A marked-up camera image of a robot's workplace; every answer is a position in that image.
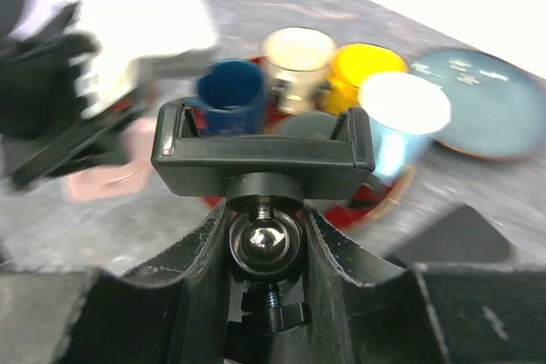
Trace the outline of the black round-base phone stand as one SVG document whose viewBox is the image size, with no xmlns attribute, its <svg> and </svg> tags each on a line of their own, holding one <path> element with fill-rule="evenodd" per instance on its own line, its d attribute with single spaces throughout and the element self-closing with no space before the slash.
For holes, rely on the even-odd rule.
<svg viewBox="0 0 546 364">
<path fill-rule="evenodd" d="M 326 331 L 344 311 L 340 270 L 323 235 L 332 225 L 314 199 L 347 199 L 375 165 L 369 117 L 343 112 L 327 140 L 201 136 L 190 106 L 159 112 L 152 164 L 178 196 L 214 196 L 209 240 L 184 276 L 173 363 L 270 363 L 287 334 L 287 358 L 344 353 Z"/>
</svg>

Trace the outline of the phone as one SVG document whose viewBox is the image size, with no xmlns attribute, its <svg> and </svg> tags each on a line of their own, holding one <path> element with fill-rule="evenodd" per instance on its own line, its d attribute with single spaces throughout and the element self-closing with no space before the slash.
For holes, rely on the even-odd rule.
<svg viewBox="0 0 546 364">
<path fill-rule="evenodd" d="M 405 268 L 414 263 L 502 263 L 511 257 L 510 242 L 473 207 L 460 205 L 385 259 Z"/>
<path fill-rule="evenodd" d="M 122 147 L 129 154 L 125 165 L 101 165 L 63 177 L 67 200 L 87 201 L 135 194 L 142 190 L 153 171 L 150 157 L 155 121 L 140 118 L 121 134 Z"/>
</svg>

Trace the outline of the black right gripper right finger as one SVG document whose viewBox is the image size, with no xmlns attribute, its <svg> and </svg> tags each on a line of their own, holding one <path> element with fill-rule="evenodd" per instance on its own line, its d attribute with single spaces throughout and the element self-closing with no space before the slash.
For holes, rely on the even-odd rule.
<svg viewBox="0 0 546 364">
<path fill-rule="evenodd" d="M 302 218 L 310 362 L 544 362 L 543 268 L 418 263 L 401 269 L 314 208 Z"/>
</svg>

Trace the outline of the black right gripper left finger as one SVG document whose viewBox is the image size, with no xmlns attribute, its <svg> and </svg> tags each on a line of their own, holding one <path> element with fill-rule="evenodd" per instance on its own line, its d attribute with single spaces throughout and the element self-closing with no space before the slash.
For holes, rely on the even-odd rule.
<svg viewBox="0 0 546 364">
<path fill-rule="evenodd" d="M 229 287 L 218 205 L 124 277 L 98 268 L 4 271 L 4 363 L 220 363 Z"/>
</svg>

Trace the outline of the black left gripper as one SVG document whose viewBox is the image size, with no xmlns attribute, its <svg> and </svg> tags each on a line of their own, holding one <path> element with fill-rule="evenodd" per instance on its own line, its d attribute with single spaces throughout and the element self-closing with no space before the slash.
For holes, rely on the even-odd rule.
<svg viewBox="0 0 546 364">
<path fill-rule="evenodd" d="M 141 115 L 134 61 L 81 3 L 1 54 L 1 155 L 13 188 L 132 159 L 124 132 Z"/>
</svg>

